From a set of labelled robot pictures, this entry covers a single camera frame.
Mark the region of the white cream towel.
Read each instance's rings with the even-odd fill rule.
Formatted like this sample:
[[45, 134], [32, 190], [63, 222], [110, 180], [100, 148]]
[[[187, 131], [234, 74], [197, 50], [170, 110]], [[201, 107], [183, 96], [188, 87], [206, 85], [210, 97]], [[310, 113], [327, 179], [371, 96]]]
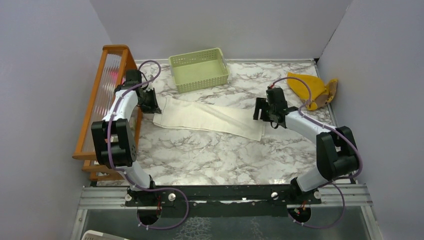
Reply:
[[265, 125], [253, 119], [252, 109], [184, 101], [170, 96], [158, 99], [161, 113], [154, 114], [153, 124], [166, 129], [198, 130], [236, 135], [260, 141]]

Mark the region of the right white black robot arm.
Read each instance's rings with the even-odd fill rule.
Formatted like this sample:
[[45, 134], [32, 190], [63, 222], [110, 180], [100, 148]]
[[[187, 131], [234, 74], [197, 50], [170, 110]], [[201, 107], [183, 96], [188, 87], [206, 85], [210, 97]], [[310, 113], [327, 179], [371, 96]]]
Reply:
[[269, 87], [265, 98], [256, 98], [253, 119], [268, 122], [274, 129], [297, 132], [315, 144], [316, 166], [290, 181], [288, 196], [296, 204], [306, 200], [311, 191], [362, 170], [352, 130], [326, 125], [295, 106], [289, 107], [281, 88]]

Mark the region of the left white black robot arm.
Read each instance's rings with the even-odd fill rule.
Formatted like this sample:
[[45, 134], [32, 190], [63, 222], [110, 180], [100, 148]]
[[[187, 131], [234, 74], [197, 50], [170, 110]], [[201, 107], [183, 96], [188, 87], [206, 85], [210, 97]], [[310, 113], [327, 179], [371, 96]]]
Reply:
[[100, 165], [121, 175], [129, 183], [129, 195], [144, 205], [157, 200], [152, 177], [137, 163], [137, 146], [130, 127], [133, 110], [138, 108], [146, 114], [161, 114], [154, 89], [148, 90], [149, 81], [137, 69], [127, 70], [124, 83], [114, 91], [114, 102], [100, 121], [91, 124], [91, 134]]

